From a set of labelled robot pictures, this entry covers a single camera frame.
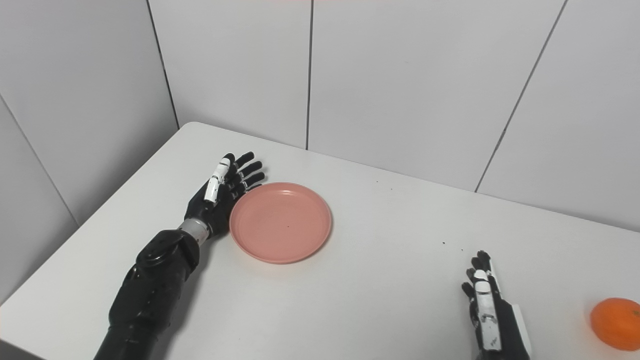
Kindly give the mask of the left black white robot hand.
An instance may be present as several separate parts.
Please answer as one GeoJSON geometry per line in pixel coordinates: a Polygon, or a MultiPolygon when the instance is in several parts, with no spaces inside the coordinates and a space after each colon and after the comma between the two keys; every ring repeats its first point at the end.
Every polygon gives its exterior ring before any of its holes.
{"type": "Polygon", "coordinates": [[[255,160],[254,152],[240,157],[227,153],[190,199],[185,221],[199,221],[210,238],[224,234],[229,229],[231,212],[237,202],[249,191],[260,187],[265,178],[263,163],[255,160]]]}

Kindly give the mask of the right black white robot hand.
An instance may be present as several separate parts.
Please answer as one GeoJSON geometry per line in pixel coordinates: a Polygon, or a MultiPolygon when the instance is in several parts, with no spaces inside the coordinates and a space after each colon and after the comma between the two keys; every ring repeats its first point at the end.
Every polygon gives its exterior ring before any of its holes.
{"type": "Polygon", "coordinates": [[[521,308],[503,297],[492,258],[484,250],[471,258],[461,288],[469,300],[478,360],[530,360],[531,341],[521,308]]]}

